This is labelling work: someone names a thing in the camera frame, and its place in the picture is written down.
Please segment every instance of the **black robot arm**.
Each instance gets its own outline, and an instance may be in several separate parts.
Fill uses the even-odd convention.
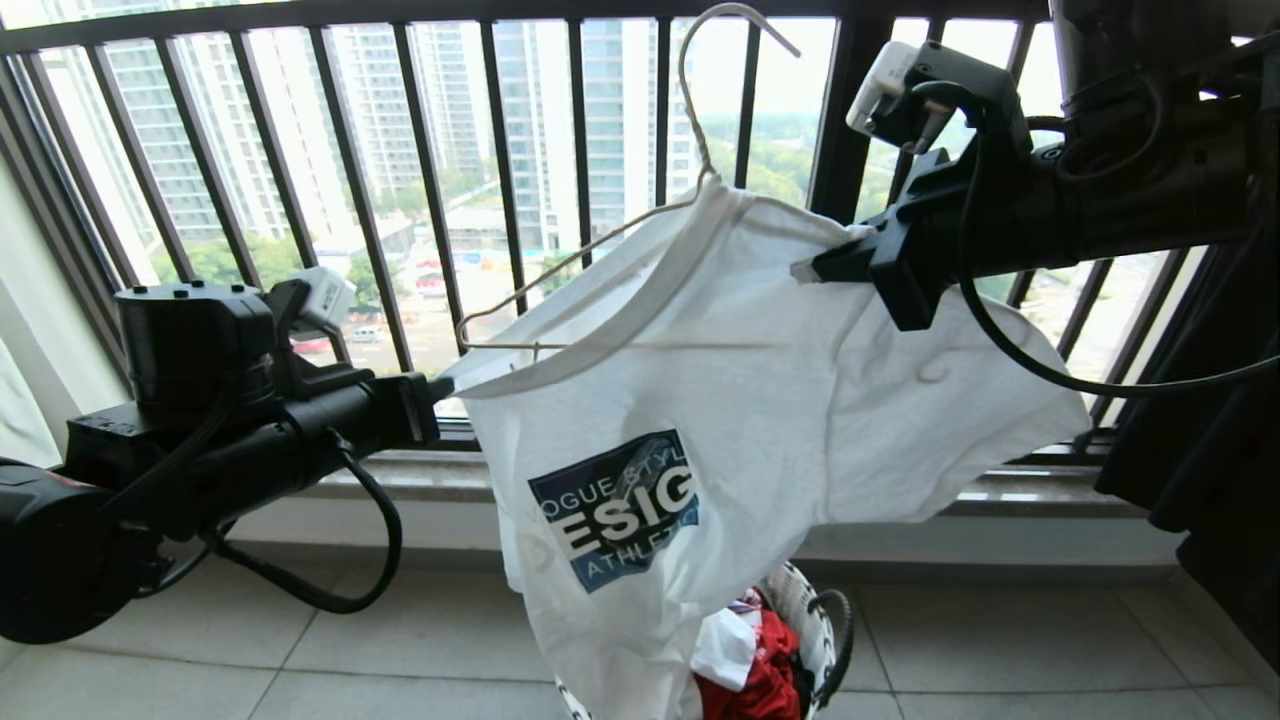
[[[137,401],[68,421],[61,468],[0,461],[0,635],[78,635],[209,553],[333,612],[381,594],[398,565],[399,518],[358,459],[436,439],[433,402],[449,388],[294,354],[291,333],[332,311],[344,287],[311,278],[323,287],[292,279],[262,296],[196,281],[116,296]],[[228,542],[238,518],[342,468],[387,523],[384,571],[365,596],[334,596]],[[160,543],[196,537],[205,550],[173,570]]]
[[[1256,225],[1252,213],[1275,213],[1274,190],[1270,208],[1251,209],[1247,199],[1251,182],[1274,183],[1280,33],[1233,47],[1225,29],[1206,22],[1208,38],[1187,40],[1185,26],[1169,29],[1181,42],[1133,37],[1116,18],[1073,14],[1075,5],[1091,3],[1055,3],[1070,81],[1065,118],[1023,118],[1006,70],[931,41],[887,58],[899,65],[900,94],[860,94],[850,124],[920,154],[957,109],[984,119],[983,201],[968,245],[977,277],[1245,240]],[[1085,41],[1073,18],[1107,37]],[[1097,44],[1115,38],[1128,38],[1119,45],[1130,50],[1108,50],[1102,63]],[[1179,55],[1161,61],[1152,47]],[[1207,55],[1187,59],[1188,49]],[[892,77],[895,68],[877,70]],[[877,79],[869,76],[864,92]],[[948,85],[964,92],[948,92]],[[1065,141],[1033,150],[1030,129],[1053,129]],[[870,282],[899,329],[928,328],[942,292],[960,279],[957,238],[977,161],[978,142],[954,160],[946,150],[920,154],[897,201],[867,220],[878,228],[874,236],[794,273],[810,282]]]

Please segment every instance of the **tiled floor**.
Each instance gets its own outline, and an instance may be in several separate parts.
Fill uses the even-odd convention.
[[[308,575],[348,594],[371,582]],[[1161,589],[842,589],[861,614],[828,719],[1280,717]],[[0,641],[0,717],[558,720],[549,678],[500,578],[404,571],[337,616],[210,564],[65,646]]]

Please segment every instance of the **metal clothes hanger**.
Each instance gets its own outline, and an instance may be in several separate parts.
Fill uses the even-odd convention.
[[[703,23],[705,23],[707,20],[709,20],[712,18],[719,17],[719,15],[742,15],[744,18],[746,18],[748,20],[750,20],[751,23],[759,26],[760,29],[763,29],[764,32],[769,33],[769,37],[772,37],[773,40],[777,40],[780,45],[782,45],[788,53],[791,53],[791,55],[794,55],[796,58],[800,56],[800,50],[796,49],[795,45],[792,45],[791,42],[788,42],[787,38],[782,37],[782,35],[777,29],[774,29],[772,24],[769,24],[769,20],[765,19],[765,17],[762,15],[755,8],[751,8],[749,5],[744,5],[741,3],[722,3],[719,5],[709,8],[701,15],[698,15],[698,19],[694,20],[694,24],[689,26],[689,32],[685,33],[685,40],[680,44],[680,58],[677,60],[677,64],[678,64],[677,74],[680,77],[680,91],[685,96],[685,114],[689,117],[689,124],[692,128],[694,138],[698,141],[698,151],[703,156],[703,167],[698,172],[698,183],[696,183],[696,188],[694,190],[694,196],[690,197],[689,200],[682,200],[680,202],[672,202],[669,205],[662,205],[660,208],[654,208],[654,209],[652,209],[652,210],[649,210],[646,213],[641,213],[640,215],[632,218],[631,220],[623,223],[622,225],[618,225],[617,228],[612,229],[611,232],[600,236],[599,238],[596,238],[595,241],[593,241],[590,245],[582,246],[581,250],[579,250],[573,255],[570,255],[568,258],[566,258],[561,263],[556,264],[556,266],[550,268],[549,270],[544,272],[543,274],[538,275],[536,278],[534,278],[531,282],[526,283],[524,287],[521,287],[516,292],[512,292],[507,297],[502,299],[497,305],[494,305],[492,307],[488,307],[485,310],[480,310],[477,313],[471,313],[470,315],[463,316],[462,320],[458,322],[457,328],[454,328],[456,332],[457,332],[458,342],[463,347],[467,347],[467,348],[500,348],[500,350],[532,350],[534,351],[534,361],[538,360],[538,351],[539,350],[552,350],[552,348],[566,347],[564,345],[540,343],[540,342],[536,342],[536,341],[534,341],[534,342],[471,342],[468,340],[468,337],[467,337],[467,323],[470,323],[471,320],[475,320],[477,318],[484,318],[486,315],[493,315],[494,313],[502,310],[507,305],[511,305],[512,302],[515,302],[517,299],[524,297],[525,295],[529,295],[529,292],[531,290],[534,290],[535,287],[538,287],[539,284],[541,284],[544,281],[547,281],[547,278],[554,275],[556,273],[558,273],[562,269],[567,268],[570,264],[576,263],[580,258],[582,258],[588,252],[595,250],[596,247],[599,247],[600,245],[605,243],[607,241],[613,240],[614,237],[617,237],[618,234],[626,232],[627,229],[630,229],[630,228],[632,228],[632,227],[635,227],[635,225],[637,225],[637,224],[648,220],[649,218],[653,218],[654,215],[659,215],[662,213],[668,213],[671,210],[678,210],[681,208],[689,208],[690,205],[692,205],[694,202],[696,202],[698,201],[698,196],[701,195],[701,191],[703,191],[703,178],[705,178],[709,173],[710,174],[717,174],[717,176],[719,174],[716,170],[716,168],[712,167],[712,155],[707,150],[707,135],[703,132],[701,123],[698,122],[698,113],[694,111],[694,101],[692,101],[692,97],[690,97],[690,95],[689,95],[689,81],[685,78],[685,55],[689,53],[689,42],[690,42],[690,40],[692,40],[694,33],[698,32],[698,28],[701,27]]]

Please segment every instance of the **white t-shirt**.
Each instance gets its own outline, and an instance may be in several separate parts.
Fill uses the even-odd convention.
[[[947,292],[899,332],[868,284],[794,263],[864,228],[726,187],[658,215],[445,374],[489,461],[512,587],[600,719],[677,716],[699,625],[812,525],[918,520],[1087,425]],[[1061,360],[1021,315],[997,322]]]

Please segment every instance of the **laundry basket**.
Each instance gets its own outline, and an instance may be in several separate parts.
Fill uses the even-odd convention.
[[[800,639],[800,661],[805,670],[813,673],[817,684],[805,719],[817,720],[840,689],[845,670],[849,669],[849,659],[854,653],[854,611],[849,598],[838,591],[815,592],[804,574],[790,562],[769,573],[759,588],[768,607],[791,625]],[[838,647],[824,603],[835,605],[835,611],[841,616]],[[573,720],[590,720],[591,714],[559,678],[556,679],[556,688]]]

